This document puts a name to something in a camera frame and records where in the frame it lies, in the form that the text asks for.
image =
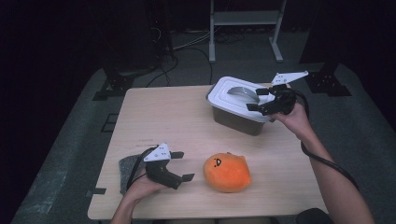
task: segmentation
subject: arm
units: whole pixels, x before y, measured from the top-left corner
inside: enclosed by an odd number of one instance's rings
[[[143,170],[139,176],[141,177],[136,179],[123,196],[119,207],[111,219],[111,223],[131,224],[134,208],[143,198],[157,190],[167,189],[166,186],[149,180],[146,176],[146,170]]]
[[[332,157],[312,130],[304,108],[296,104],[287,116],[271,115],[291,130],[304,143],[307,150],[328,161]],[[375,223],[369,207],[355,186],[333,168],[310,159],[323,201],[334,223]]]

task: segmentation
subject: metal shelf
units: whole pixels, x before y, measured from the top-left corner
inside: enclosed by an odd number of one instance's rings
[[[264,25],[276,26],[274,36],[269,37],[269,42],[278,63],[283,62],[282,54],[277,46],[277,37],[282,23],[287,0],[282,0],[279,10],[266,11],[214,11],[215,0],[210,1],[210,40],[209,61],[216,61],[215,52],[215,26],[217,25]]]
[[[215,12],[214,25],[262,25],[276,24],[279,11]]]

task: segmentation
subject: gray floor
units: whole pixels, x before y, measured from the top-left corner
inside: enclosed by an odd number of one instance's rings
[[[299,64],[308,33],[281,33],[278,39],[284,62],[277,63],[268,43],[270,34],[245,35],[239,42],[217,44],[217,61],[209,64],[196,49],[176,52],[177,67],[168,73],[171,86],[208,85],[221,77],[238,77],[251,82],[269,82],[276,73],[318,71],[321,64]],[[196,38],[174,35],[175,46]],[[206,52],[207,43],[194,46]],[[175,64],[164,59],[163,69]],[[159,69],[136,79],[133,88],[146,85]],[[396,135],[362,88],[357,76],[340,65],[335,72],[352,96],[329,97],[313,94],[304,80],[291,86],[303,92],[310,104],[311,123],[337,163],[357,180],[361,193],[377,223],[396,220]],[[102,132],[109,114],[120,111],[122,97],[93,101],[106,80],[103,70],[91,80],[76,102],[43,164],[29,195],[13,223],[107,223],[89,220],[87,211],[96,185],[111,133]],[[150,87],[166,86],[164,76]],[[295,216],[278,217],[280,223],[294,222]]]

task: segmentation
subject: stuffed pumpkin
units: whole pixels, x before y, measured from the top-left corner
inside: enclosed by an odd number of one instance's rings
[[[251,183],[250,171],[244,156],[218,153],[204,164],[206,183],[221,192],[237,192]]]

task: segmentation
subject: gray cloth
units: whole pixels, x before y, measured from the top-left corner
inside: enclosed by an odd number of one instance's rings
[[[134,169],[134,164],[137,161],[139,155],[129,156],[119,161],[120,167],[120,193],[122,195],[125,194],[127,188],[126,184],[128,182],[129,176],[131,175],[132,170]],[[140,171],[146,166],[143,160],[140,162],[136,173],[134,174],[134,179],[136,179],[140,173]]]

